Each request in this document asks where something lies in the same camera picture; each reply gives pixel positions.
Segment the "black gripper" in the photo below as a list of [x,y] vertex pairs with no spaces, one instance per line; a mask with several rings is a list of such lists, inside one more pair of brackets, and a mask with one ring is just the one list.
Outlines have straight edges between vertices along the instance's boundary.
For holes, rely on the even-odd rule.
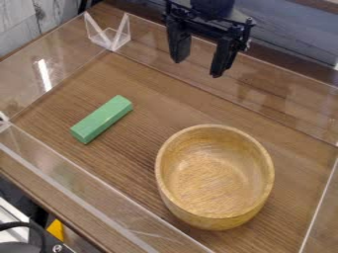
[[[217,78],[231,68],[239,49],[249,47],[256,21],[235,8],[235,0],[165,0],[164,17],[187,22],[189,30],[217,41],[209,75]],[[183,23],[167,22],[168,52],[175,63],[189,56],[191,34]]]

